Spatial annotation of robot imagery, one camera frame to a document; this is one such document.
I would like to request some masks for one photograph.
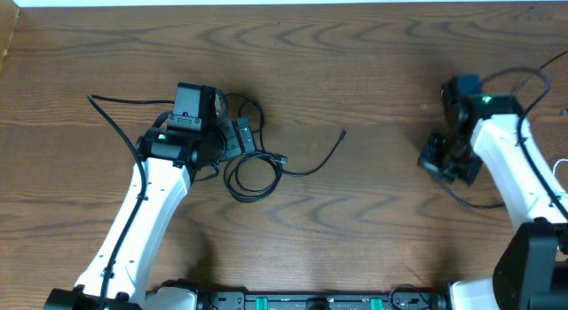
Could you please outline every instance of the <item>black camera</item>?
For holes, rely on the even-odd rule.
[[[173,111],[158,117],[138,139],[142,160],[157,157],[187,167],[191,180],[213,163],[256,151],[247,117],[228,118],[226,97],[219,89],[195,83],[178,83]],[[161,128],[167,118],[167,129]]]
[[[442,85],[441,97],[450,133],[433,132],[418,164],[438,182],[460,179],[471,185],[482,165],[469,144],[477,122],[492,115],[521,115],[523,109],[514,95],[484,94],[477,75],[453,77]]]

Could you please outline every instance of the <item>black base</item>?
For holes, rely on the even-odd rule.
[[[164,286],[191,290],[197,295],[196,310],[449,310],[445,294],[422,291],[406,286],[385,294],[280,294],[247,293],[243,291],[211,292],[192,288],[184,280],[167,282]],[[54,289],[45,303],[45,310],[98,309],[99,298],[86,296],[80,290]],[[137,304],[109,299],[109,310],[139,310]]]

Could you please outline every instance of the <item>wooden table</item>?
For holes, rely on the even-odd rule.
[[[321,171],[284,177],[260,203],[235,202],[221,178],[193,185],[152,286],[374,291],[490,275],[512,235],[507,212],[461,206],[416,159],[444,127],[441,83],[538,67],[566,48],[567,21],[562,3],[25,9],[0,78],[1,307],[42,307],[52,288],[72,288],[124,198],[133,160],[85,95],[173,99],[179,81],[259,100],[266,146],[290,170],[349,132]],[[531,116],[551,163],[568,153],[567,63],[550,66],[552,92]],[[169,108],[102,106],[134,140]],[[260,186],[272,170],[243,174]],[[454,188],[500,200],[485,168]]]

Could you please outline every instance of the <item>white cable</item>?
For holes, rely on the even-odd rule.
[[[554,166],[552,167],[552,175],[556,176],[556,167],[559,163],[561,162],[567,162],[568,163],[568,159],[558,159],[558,161],[556,161],[556,163],[554,164]]]

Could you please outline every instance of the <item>wire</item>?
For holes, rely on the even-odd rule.
[[[568,220],[568,211],[560,203],[560,201],[558,200],[558,196],[550,188],[547,181],[544,179],[544,177],[542,177],[542,174],[540,174],[539,168],[534,163],[533,159],[531,158],[531,155],[529,154],[528,149],[526,148],[526,145],[525,145],[526,138],[523,137],[522,130],[521,130],[521,128],[523,126],[523,121],[525,120],[525,118],[528,116],[528,114],[531,112],[531,110],[533,110],[534,106],[536,106],[544,97],[546,97],[546,95],[550,91],[550,78],[540,69],[520,67],[520,68],[508,68],[508,69],[504,69],[502,71],[498,71],[495,74],[492,74],[492,75],[488,76],[486,79],[484,79],[483,83],[488,83],[488,82],[490,82],[490,81],[492,81],[495,78],[498,78],[500,76],[504,76],[504,75],[508,75],[508,74],[516,73],[516,72],[528,73],[528,74],[531,74],[533,76],[539,77],[540,80],[542,80],[545,84],[544,90],[529,105],[529,107],[527,107],[525,109],[525,111],[523,111],[523,114],[521,114],[518,118],[518,121],[517,121],[517,144],[521,147],[521,151],[523,151],[523,154],[525,155],[526,161],[529,163],[529,166],[531,166],[531,169],[532,169],[532,172],[534,173],[534,176],[542,184],[542,187],[547,192],[552,203],[558,208],[558,210],[563,215],[563,217]]]
[[[154,123],[152,124],[153,128],[160,128],[162,127],[163,123],[166,122],[166,120],[168,119],[168,117],[173,114],[172,111],[164,111],[162,112],[160,115],[158,115],[158,117],[156,118],[156,120],[154,120]]]
[[[213,179],[213,178],[215,178],[219,175],[220,170],[219,170],[219,163],[218,162],[210,163],[209,167],[213,168],[215,170],[215,172],[211,173],[207,177],[204,177],[204,178],[201,178],[201,179],[195,179],[193,182],[199,182],[199,181],[205,181],[205,180]]]
[[[556,161],[556,163],[554,164],[554,167],[552,167],[552,175],[556,176],[556,167],[561,162],[568,163],[568,159],[558,159],[558,161]]]
[[[252,100],[249,97],[246,97],[246,96],[241,95],[239,93],[227,93],[225,97],[237,97],[237,98],[241,98],[241,99],[245,100],[241,104],[241,107],[239,108],[239,116],[242,116],[242,109],[247,104],[250,104],[253,107],[255,107],[256,110],[258,110],[258,114],[259,114],[259,117],[260,117],[260,120],[259,120],[260,124],[258,126],[258,129],[252,130],[252,132],[259,134],[259,141],[260,141],[261,150],[244,155],[236,163],[236,166],[232,170],[229,171],[229,167],[237,158],[232,159],[231,161],[229,161],[227,163],[227,165],[225,166],[225,169],[223,171],[223,181],[225,183],[225,187],[227,188],[229,193],[233,196],[233,198],[236,199],[237,201],[241,202],[241,203],[256,203],[256,202],[259,202],[259,201],[265,199],[267,196],[271,195],[272,192],[276,189],[276,186],[278,186],[278,183],[280,182],[282,175],[287,175],[287,176],[290,176],[290,177],[305,177],[305,176],[309,176],[309,175],[313,174],[314,172],[318,171],[319,169],[321,169],[321,167],[324,166],[324,164],[326,164],[327,160],[329,160],[331,155],[335,152],[335,149],[337,148],[337,146],[339,146],[339,144],[341,143],[341,141],[345,137],[345,134],[347,133],[347,128],[346,127],[343,128],[343,130],[342,130],[342,132],[339,136],[339,139],[335,143],[334,147],[331,149],[331,151],[329,152],[327,157],[323,160],[323,162],[321,162],[317,167],[315,167],[311,170],[308,170],[308,171],[304,171],[304,172],[287,171],[282,166],[282,164],[286,163],[287,160],[288,160],[285,156],[272,154],[272,153],[266,151],[266,148],[264,146],[264,139],[263,139],[263,128],[264,128],[264,123],[265,123],[264,111],[263,111],[262,107],[260,106],[260,104],[257,101]],[[240,168],[244,164],[248,163],[249,161],[251,161],[253,159],[259,159],[259,160],[264,161],[265,163],[270,165],[271,168],[274,171],[274,180],[268,186],[266,186],[262,189],[247,188],[247,187],[243,186],[241,181],[239,180]],[[237,184],[240,191],[235,189],[231,185],[231,180],[233,179],[233,177],[234,177],[234,181]]]
[[[117,98],[110,98],[110,97],[103,97],[98,95],[90,95],[93,99],[99,99],[104,101],[111,101],[111,102],[118,102],[118,103],[126,103],[131,105],[153,105],[153,104],[174,104],[174,100],[128,100],[128,99],[117,99]]]
[[[551,63],[555,62],[556,60],[559,60],[560,58],[562,58],[566,54],[568,54],[568,50],[558,53],[556,56],[552,57],[547,62],[543,63],[542,66],[539,67],[539,70],[544,69],[546,66],[550,65]],[[517,92],[519,92],[523,87],[525,87],[525,85],[529,81],[531,81],[531,79],[533,79],[533,78],[534,78],[534,76],[532,76],[532,75],[526,77],[525,80],[521,84],[518,85],[518,87],[513,91],[512,94],[516,95]]]
[[[488,204],[488,205],[478,205],[478,204],[472,204],[472,203],[468,203],[465,200],[461,199],[460,197],[458,197],[457,195],[455,195],[452,190],[450,190],[443,182],[440,182],[440,186],[450,195],[452,196],[453,199],[455,199],[455,201],[457,201],[458,203],[461,203],[465,206],[468,206],[470,208],[475,208],[475,209],[495,209],[495,208],[502,208],[505,206],[505,203],[494,203],[494,204]]]
[[[116,244],[114,245],[114,248],[113,248],[113,251],[110,254],[110,257],[108,258],[108,263],[106,264],[106,268],[105,268],[105,271],[104,271],[105,275],[103,276],[103,282],[100,286],[100,296],[99,296],[99,310],[104,310],[105,309],[105,303],[107,301],[108,282],[109,282],[110,277],[113,273],[113,266],[114,266],[114,262],[116,261],[116,256],[118,255],[118,251],[120,250],[122,243],[124,242],[124,238],[126,238],[126,234],[128,233],[130,226],[132,225],[132,222],[134,221],[134,218],[136,217],[136,214],[137,214],[138,210],[140,209],[142,201],[146,197],[146,173],[144,172],[144,167],[142,166],[142,162],[140,162],[140,159],[138,158],[136,148],[134,147],[134,145],[132,145],[132,142],[130,142],[130,140],[128,139],[128,137],[124,133],[124,131],[122,131],[121,127],[110,117],[110,115],[108,115],[105,112],[105,110],[103,110],[103,108],[101,108],[99,106],[99,104],[97,104],[97,101],[95,101],[95,99],[101,99],[101,100],[104,100],[104,99],[95,98],[92,95],[88,95],[87,99],[92,104],[92,106],[95,109],[97,109],[97,111],[100,113],[100,115],[102,115],[103,118],[105,118],[105,120],[114,128],[114,130],[122,138],[122,140],[124,141],[124,143],[126,144],[128,149],[132,153],[132,156],[134,156],[134,161],[136,161],[136,165],[138,166],[138,171],[140,172],[140,182],[141,182],[141,185],[142,185],[140,187],[140,193],[138,194],[138,199],[136,201],[136,204],[134,204],[134,208],[132,208],[132,212],[130,213],[130,216],[126,220],[126,224],[124,224],[124,228],[122,229],[121,234],[118,236],[118,240],[116,240]]]

